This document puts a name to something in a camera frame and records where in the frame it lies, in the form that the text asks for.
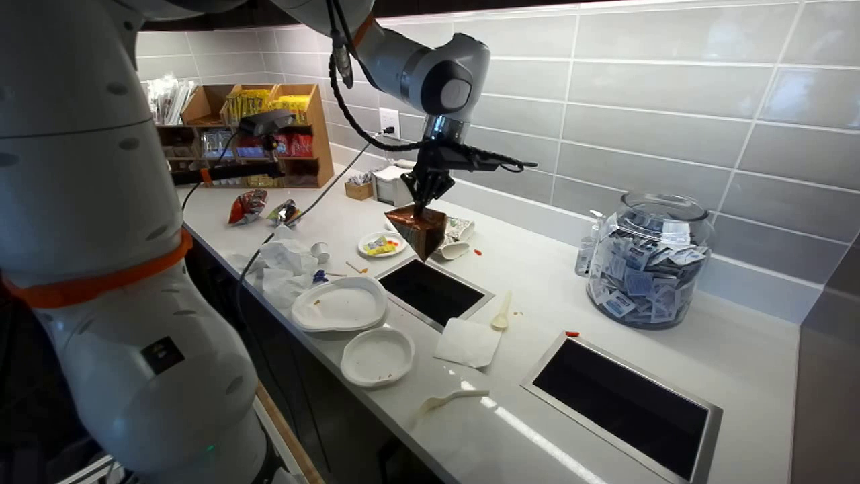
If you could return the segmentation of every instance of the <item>white bowl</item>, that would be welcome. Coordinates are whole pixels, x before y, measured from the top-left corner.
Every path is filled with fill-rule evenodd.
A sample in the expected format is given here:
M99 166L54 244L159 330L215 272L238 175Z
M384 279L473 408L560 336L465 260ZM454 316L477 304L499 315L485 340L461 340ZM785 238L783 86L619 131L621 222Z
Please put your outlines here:
M415 343L396 327L356 336L343 355L343 373L359 386L383 386L404 378L415 362Z
M359 334L383 324L384 316L384 291L370 276L345 276L314 284L293 301L293 320L306 334Z

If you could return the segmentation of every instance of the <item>kitchen counter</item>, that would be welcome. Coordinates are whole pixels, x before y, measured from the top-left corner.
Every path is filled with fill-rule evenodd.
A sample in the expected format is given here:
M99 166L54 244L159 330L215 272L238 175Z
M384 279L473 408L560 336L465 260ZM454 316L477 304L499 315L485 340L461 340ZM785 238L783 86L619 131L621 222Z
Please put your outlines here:
M203 187L195 194L185 222L196 238L241 273L254 249L270 237L270 222L230 226L227 214L238 187ZM318 191L270 191L270 207L297 199L306 207ZM524 389L547 348L564 330L579 330L591 347L666 381L699 400L723 408L718 449L711 471L714 484L783 484L790 479L790 439L795 400L798 324L697 293L688 316L669 330L636 330L599 315L586 299L586 279L574 272L579 248L524 230L519 226L472 211L468 207L437 203L438 209L477 219L473 248L446 272L486 287L513 293L511 327L486 371L451 365L433 356L438 330L390 304L387 324L417 343L415 371L394 386L353 393L384 418L413 449L429 455L457 480L665 480L626 451L610 447L547 400ZM363 260L356 249L360 237L384 230L390 207L347 199L343 187L300 226L297 237L325 242L332 272L370 276L413 258L410 249L390 260ZM336 377L345 339L302 334L277 305L263 301L277 320L297 334L313 355ZM407 428L426 398L449 389L481 386L490 398L454 400Z

